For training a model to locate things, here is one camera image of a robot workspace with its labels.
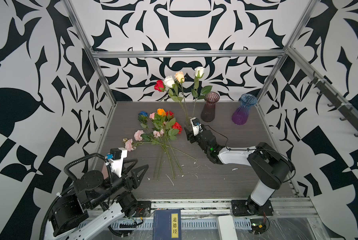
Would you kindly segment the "white rose stem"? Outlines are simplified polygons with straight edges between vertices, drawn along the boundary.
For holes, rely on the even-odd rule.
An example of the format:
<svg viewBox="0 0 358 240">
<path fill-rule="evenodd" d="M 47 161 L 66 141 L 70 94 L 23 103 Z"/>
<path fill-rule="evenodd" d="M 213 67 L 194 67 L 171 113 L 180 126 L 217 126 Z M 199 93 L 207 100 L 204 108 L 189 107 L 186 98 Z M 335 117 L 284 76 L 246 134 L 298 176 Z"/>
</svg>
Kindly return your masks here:
<svg viewBox="0 0 358 240">
<path fill-rule="evenodd" d="M 195 68 L 194 85 L 191 89 L 191 93 L 194 99 L 193 117 L 195 116 L 196 103 L 198 100 L 204 100 L 206 96 L 211 92 L 212 86 L 205 86 L 199 91 L 200 80 L 203 78 L 205 73 L 204 67 Z"/>
<path fill-rule="evenodd" d="M 164 90 L 168 93 L 168 99 L 172 99 L 174 102 L 179 103 L 185 114 L 185 126 L 190 126 L 190 118 L 188 114 L 188 108 L 186 104 L 186 96 L 184 94 L 183 82 L 184 76 L 179 81 L 177 78 L 168 76 L 163 80 Z"/>
</svg>

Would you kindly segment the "peach rose stem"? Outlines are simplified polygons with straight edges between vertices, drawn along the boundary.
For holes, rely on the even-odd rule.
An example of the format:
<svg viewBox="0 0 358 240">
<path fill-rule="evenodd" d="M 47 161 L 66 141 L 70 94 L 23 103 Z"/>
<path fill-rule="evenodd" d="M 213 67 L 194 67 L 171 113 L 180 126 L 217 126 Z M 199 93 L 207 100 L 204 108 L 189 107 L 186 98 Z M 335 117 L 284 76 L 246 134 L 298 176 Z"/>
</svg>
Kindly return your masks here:
<svg viewBox="0 0 358 240">
<path fill-rule="evenodd" d="M 180 90 L 181 94 L 182 94 L 182 102 L 184 103 L 183 105 L 183 110 L 185 112 L 185 124 L 188 125 L 190 123 L 190 118 L 189 118 L 189 113 L 188 113 L 188 108 L 187 108 L 187 103 L 186 103 L 186 95 L 184 92 L 184 87 L 183 87 L 183 83 L 185 82 L 185 75 L 183 72 L 177 72 L 175 73 L 175 79 L 176 79 L 176 85 L 178 86 L 178 89 Z"/>
</svg>

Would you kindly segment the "red rose stem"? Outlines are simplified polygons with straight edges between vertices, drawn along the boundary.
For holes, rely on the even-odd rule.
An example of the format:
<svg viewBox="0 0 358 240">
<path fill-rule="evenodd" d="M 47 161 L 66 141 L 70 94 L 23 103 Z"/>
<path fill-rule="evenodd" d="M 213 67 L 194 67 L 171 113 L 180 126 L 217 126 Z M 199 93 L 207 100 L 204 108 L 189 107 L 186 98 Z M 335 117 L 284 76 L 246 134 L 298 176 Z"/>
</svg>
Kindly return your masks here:
<svg viewBox="0 0 358 240">
<path fill-rule="evenodd" d="M 171 99 L 175 103 L 179 103 L 181 108 L 183 109 L 184 103 L 182 102 L 182 94 L 180 93 L 180 90 L 176 85 L 176 80 L 174 80 L 172 77 L 167 77 L 165 80 L 158 80 L 154 86 L 154 89 L 161 93 L 167 93 L 166 99 Z"/>
</svg>

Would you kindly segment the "clear glass vase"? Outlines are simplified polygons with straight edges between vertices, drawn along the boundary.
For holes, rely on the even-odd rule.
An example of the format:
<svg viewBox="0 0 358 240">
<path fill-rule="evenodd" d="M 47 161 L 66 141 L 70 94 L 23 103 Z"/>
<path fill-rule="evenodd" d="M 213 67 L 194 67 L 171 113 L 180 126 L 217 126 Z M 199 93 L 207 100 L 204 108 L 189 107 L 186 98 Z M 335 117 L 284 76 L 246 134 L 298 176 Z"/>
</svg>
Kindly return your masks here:
<svg viewBox="0 0 358 240">
<path fill-rule="evenodd" d="M 185 132 L 187 140 L 192 144 L 196 141 L 196 137 L 193 134 L 192 124 L 191 122 L 185 126 Z"/>
</svg>

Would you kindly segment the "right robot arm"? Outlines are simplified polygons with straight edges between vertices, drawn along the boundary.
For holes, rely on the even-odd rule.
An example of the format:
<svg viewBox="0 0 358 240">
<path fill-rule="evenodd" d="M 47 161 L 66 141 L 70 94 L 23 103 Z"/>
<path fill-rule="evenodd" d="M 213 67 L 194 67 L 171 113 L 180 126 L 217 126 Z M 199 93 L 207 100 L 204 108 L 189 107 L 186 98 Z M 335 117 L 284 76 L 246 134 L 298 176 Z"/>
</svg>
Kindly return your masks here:
<svg viewBox="0 0 358 240">
<path fill-rule="evenodd" d="M 235 216 L 272 215 L 270 198 L 286 182 L 288 173 L 296 172 L 294 164 L 267 143 L 244 149 L 228 148 L 217 143 L 210 130 L 185 128 L 188 141 L 197 143 L 214 164 L 237 164 L 252 167 L 259 181 L 246 201 L 232 201 Z"/>
</svg>

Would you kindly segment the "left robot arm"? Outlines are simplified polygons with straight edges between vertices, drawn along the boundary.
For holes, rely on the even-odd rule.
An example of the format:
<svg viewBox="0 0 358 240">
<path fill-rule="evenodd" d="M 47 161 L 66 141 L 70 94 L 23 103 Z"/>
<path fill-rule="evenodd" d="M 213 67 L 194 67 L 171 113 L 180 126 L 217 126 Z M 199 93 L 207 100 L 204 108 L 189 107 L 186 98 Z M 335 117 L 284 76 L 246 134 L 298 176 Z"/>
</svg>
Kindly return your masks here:
<svg viewBox="0 0 358 240">
<path fill-rule="evenodd" d="M 69 170 L 72 164 L 68 164 L 64 171 L 72 179 L 72 185 L 51 203 L 39 239 L 91 240 L 114 221 L 132 218 L 138 201 L 131 191 L 140 186 L 149 166 L 136 167 L 136 159 L 126 163 L 129 166 L 120 176 L 110 172 L 107 178 L 99 170 L 77 178 Z"/>
</svg>

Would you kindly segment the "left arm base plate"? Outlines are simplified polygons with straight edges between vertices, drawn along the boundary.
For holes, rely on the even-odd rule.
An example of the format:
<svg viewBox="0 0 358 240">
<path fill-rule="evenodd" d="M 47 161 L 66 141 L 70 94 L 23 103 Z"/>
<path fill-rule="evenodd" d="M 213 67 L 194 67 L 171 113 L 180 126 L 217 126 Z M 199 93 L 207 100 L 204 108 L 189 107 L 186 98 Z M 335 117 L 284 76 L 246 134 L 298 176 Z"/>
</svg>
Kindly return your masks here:
<svg viewBox="0 0 358 240">
<path fill-rule="evenodd" d="M 126 217 L 148 217 L 151 213 L 151 201 L 134 201 L 133 203 L 128 203 L 122 209 Z"/>
</svg>

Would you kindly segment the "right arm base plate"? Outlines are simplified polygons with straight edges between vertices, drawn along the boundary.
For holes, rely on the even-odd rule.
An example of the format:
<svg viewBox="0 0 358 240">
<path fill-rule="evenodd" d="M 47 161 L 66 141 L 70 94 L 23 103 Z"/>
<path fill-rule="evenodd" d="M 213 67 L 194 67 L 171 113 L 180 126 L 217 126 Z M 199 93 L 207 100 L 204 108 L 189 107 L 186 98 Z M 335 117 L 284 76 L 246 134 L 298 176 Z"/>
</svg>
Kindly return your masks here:
<svg viewBox="0 0 358 240">
<path fill-rule="evenodd" d="M 270 200 L 267 200 L 263 206 L 255 203 L 251 198 L 247 200 L 232 200 L 232 213 L 234 216 L 273 216 L 273 206 Z"/>
</svg>

